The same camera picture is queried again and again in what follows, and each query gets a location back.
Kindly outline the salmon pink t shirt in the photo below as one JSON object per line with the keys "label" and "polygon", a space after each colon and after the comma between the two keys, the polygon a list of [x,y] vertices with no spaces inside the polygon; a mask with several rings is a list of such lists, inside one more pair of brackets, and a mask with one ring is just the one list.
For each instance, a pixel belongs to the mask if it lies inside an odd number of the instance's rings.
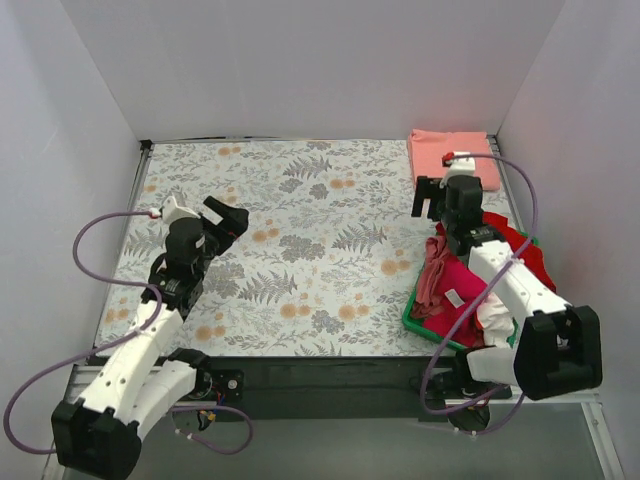
{"label": "salmon pink t shirt", "polygon": [[[434,132],[413,129],[407,140],[413,182],[419,176],[441,178],[446,168],[442,157],[452,152],[492,155],[485,132]],[[500,172],[494,160],[477,158],[475,174],[481,179],[485,191],[498,191]]]}

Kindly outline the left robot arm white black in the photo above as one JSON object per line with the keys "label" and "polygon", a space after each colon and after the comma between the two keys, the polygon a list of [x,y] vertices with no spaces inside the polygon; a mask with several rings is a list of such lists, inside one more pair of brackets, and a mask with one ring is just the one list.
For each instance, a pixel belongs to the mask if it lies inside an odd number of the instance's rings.
{"label": "left robot arm white black", "polygon": [[224,376],[194,349],[168,355],[152,371],[203,293],[211,262],[248,229],[247,210],[207,197],[211,218],[168,197],[149,211],[168,227],[163,252],[153,261],[127,340],[113,348],[94,380],[51,417],[58,462],[99,479],[125,479],[142,442],[174,405],[185,399],[219,402]]}

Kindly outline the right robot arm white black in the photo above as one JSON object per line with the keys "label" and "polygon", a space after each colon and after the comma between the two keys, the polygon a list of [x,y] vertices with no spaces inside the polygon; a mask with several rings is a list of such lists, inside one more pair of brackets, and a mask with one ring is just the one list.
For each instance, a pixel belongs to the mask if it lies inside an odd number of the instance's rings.
{"label": "right robot arm white black", "polygon": [[573,306],[546,287],[518,259],[506,237],[484,220],[481,182],[421,176],[412,214],[426,209],[442,223],[455,258],[485,282],[480,297],[503,303],[516,322],[506,347],[470,347],[458,353],[450,379],[464,397],[488,384],[515,385],[531,400],[596,388],[603,380],[600,321],[589,306]]}

